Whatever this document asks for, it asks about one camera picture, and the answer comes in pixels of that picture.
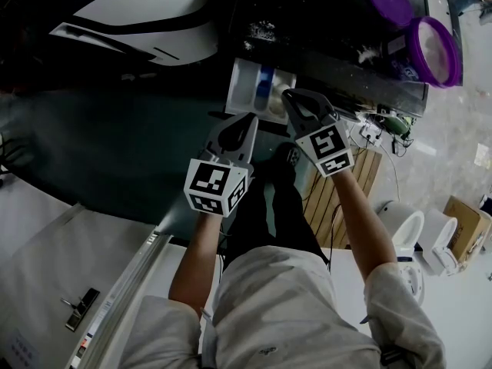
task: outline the person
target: person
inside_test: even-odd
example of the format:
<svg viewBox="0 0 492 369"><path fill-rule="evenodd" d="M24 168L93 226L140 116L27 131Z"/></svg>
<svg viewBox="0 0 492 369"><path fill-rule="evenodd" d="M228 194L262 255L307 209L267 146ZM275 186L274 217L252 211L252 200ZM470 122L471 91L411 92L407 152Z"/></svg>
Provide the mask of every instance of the person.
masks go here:
<svg viewBox="0 0 492 369"><path fill-rule="evenodd" d="M486 0L454 0L454 6L459 16L465 13L467 8L477 3L482 6L480 13L480 24L485 25L492 22L492 2Z"/></svg>
<svg viewBox="0 0 492 369"><path fill-rule="evenodd" d="M282 145L255 169L227 237L213 318L202 308L221 217L200 214L168 299L143 298L120 368L446 367L440 338L405 287L391 239L349 169L332 178L365 282L372 337L338 315L328 259L294 187L298 159L293 144ZM275 237L265 220L267 180L275 189ZM202 315L207 325L199 356Z"/></svg>

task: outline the white door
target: white door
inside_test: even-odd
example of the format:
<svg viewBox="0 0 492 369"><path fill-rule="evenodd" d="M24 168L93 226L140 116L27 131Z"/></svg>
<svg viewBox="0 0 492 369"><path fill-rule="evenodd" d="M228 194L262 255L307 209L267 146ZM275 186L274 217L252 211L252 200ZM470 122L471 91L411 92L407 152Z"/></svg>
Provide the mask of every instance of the white door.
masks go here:
<svg viewBox="0 0 492 369"><path fill-rule="evenodd" d="M37 233L0 268L0 358L14 369L67 367L153 227L76 205ZM72 332L60 299L78 304L90 288L100 294Z"/></svg>

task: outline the white shirt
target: white shirt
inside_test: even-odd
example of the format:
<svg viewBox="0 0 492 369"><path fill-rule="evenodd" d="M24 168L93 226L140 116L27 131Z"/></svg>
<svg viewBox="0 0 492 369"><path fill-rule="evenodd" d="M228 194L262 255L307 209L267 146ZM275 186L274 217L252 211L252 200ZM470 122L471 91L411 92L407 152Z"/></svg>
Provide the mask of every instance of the white shirt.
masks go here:
<svg viewBox="0 0 492 369"><path fill-rule="evenodd" d="M391 367L445 368L444 348L396 264L383 264L364 289L373 338L342 320L320 257L265 246L236 258L222 275L202 366L379 368L381 349L402 349ZM200 367L200 322L186 304L147 296L121 358L123 369Z"/></svg>

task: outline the purple container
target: purple container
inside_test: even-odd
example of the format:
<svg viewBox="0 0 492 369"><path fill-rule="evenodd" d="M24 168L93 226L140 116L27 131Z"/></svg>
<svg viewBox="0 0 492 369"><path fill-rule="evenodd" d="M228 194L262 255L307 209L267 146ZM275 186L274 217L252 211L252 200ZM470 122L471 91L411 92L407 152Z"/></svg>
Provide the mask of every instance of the purple container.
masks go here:
<svg viewBox="0 0 492 369"><path fill-rule="evenodd" d="M447 78L444 80L436 78L426 61L419 39L421 23L427 23L440 38L447 61ZM426 82L437 88L450 88L458 83L461 75L460 58L453 38L442 23L429 16L412 19L407 28L385 42L383 56L394 75L403 81Z"/></svg>
<svg viewBox="0 0 492 369"><path fill-rule="evenodd" d="M379 15L396 29L407 27L414 17L410 0L369 0Z"/></svg>

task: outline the cardboard box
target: cardboard box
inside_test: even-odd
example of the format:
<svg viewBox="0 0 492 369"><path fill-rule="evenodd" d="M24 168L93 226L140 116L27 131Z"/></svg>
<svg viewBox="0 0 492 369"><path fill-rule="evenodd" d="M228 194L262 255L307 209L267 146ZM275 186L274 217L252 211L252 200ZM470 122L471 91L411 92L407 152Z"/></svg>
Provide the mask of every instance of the cardboard box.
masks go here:
<svg viewBox="0 0 492 369"><path fill-rule="evenodd" d="M457 261L464 264L473 254L480 251L484 244L491 224L490 218L452 195L443 213L458 220L458 226L448 247Z"/></svg>

